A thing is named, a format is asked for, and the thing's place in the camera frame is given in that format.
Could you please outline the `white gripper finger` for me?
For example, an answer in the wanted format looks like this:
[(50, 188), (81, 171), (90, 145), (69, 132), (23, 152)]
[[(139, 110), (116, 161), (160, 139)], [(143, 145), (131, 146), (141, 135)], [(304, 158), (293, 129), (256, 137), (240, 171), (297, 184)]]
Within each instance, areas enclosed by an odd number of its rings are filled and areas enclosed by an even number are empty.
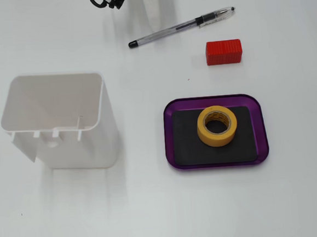
[(159, 0), (143, 0), (149, 18), (160, 16)]

